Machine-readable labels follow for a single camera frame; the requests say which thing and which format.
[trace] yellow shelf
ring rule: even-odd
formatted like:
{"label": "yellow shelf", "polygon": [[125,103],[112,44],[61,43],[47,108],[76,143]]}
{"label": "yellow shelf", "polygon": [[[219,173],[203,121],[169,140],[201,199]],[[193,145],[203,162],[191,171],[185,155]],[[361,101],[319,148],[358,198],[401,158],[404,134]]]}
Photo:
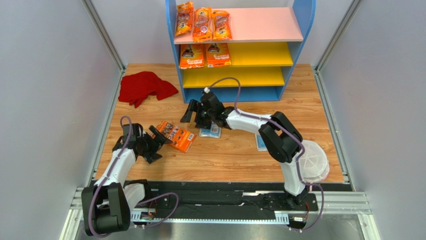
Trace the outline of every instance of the yellow shelf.
{"label": "yellow shelf", "polygon": [[[284,78],[281,67],[212,67],[195,68],[183,71],[184,88],[205,88],[215,81],[234,77],[238,79],[242,87],[258,86],[283,86]],[[224,80],[215,85],[215,87],[237,87],[235,80]]]}
{"label": "yellow shelf", "polygon": [[286,42],[228,43],[233,67],[292,66],[293,59]]}

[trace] gray wall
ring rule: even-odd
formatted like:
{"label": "gray wall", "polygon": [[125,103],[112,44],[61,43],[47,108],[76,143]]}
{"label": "gray wall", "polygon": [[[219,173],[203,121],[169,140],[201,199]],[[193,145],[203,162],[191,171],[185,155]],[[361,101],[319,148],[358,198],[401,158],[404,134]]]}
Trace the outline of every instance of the gray wall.
{"label": "gray wall", "polygon": [[425,239],[426,2],[364,0],[322,77],[381,238]]}
{"label": "gray wall", "polygon": [[0,239],[58,239],[119,70],[83,3],[0,3]]}
{"label": "gray wall", "polygon": [[[193,0],[194,7],[288,7],[294,0]],[[178,4],[187,0],[177,0]],[[316,65],[352,0],[317,0],[315,21],[298,63]],[[165,0],[93,0],[124,64],[174,63]]]}

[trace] red towel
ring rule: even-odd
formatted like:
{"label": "red towel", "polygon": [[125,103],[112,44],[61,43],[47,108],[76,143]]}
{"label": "red towel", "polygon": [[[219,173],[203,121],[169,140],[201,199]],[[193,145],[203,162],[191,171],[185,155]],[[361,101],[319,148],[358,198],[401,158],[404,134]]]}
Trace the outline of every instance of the red towel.
{"label": "red towel", "polygon": [[134,108],[137,108],[148,95],[157,95],[158,100],[163,100],[177,93],[178,90],[170,82],[161,80],[152,71],[142,71],[123,77],[118,100],[134,104]]}

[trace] orange snack package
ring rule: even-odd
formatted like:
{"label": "orange snack package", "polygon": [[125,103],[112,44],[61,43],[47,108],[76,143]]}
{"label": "orange snack package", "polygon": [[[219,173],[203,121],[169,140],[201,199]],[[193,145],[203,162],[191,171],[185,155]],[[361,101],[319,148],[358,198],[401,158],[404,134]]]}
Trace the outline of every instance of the orange snack package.
{"label": "orange snack package", "polygon": [[179,68],[204,68],[204,45],[200,43],[181,44]]}
{"label": "orange snack package", "polygon": [[211,14],[213,20],[213,40],[232,39],[230,28],[230,14],[227,11],[215,10]]}
{"label": "orange snack package", "polygon": [[167,121],[162,121],[157,126],[158,131],[166,136],[166,138],[171,140],[171,144],[168,146],[177,149],[183,153],[187,153],[193,144],[196,135],[190,131],[171,124]]}
{"label": "orange snack package", "polygon": [[227,43],[211,43],[205,45],[205,58],[208,68],[231,65],[230,51]]}
{"label": "orange snack package", "polygon": [[194,5],[193,1],[177,5],[176,36],[186,34],[193,29]]}
{"label": "orange snack package", "polygon": [[194,31],[192,38],[194,42],[201,43],[212,40],[212,31],[210,30],[211,7],[201,7],[195,10]]}

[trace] shelf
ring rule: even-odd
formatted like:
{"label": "shelf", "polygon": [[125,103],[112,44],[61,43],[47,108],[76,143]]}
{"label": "shelf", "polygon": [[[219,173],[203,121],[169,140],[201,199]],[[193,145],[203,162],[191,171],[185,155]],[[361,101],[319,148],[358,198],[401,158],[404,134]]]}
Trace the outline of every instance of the shelf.
{"label": "shelf", "polygon": [[[258,7],[258,8],[221,8],[230,14],[232,39],[223,43],[249,42],[302,42],[303,35],[299,28],[293,8]],[[174,38],[174,44],[194,43],[192,34],[187,33]]]}
{"label": "shelf", "polygon": [[[281,91],[281,86],[246,86],[241,88],[238,102],[254,101],[278,101],[277,88]],[[200,100],[204,88],[186,88],[184,89],[185,99],[188,103],[191,99]],[[213,87],[211,91],[221,102],[234,102],[237,96],[238,87]]]}
{"label": "shelf", "polygon": [[286,42],[229,43],[232,67],[292,66],[293,59]]}
{"label": "shelf", "polygon": [[[283,86],[284,78],[281,67],[212,67],[196,68],[183,71],[184,88],[205,88],[215,81],[234,77],[242,87]],[[224,80],[216,84],[217,87],[237,87],[235,80]]]}

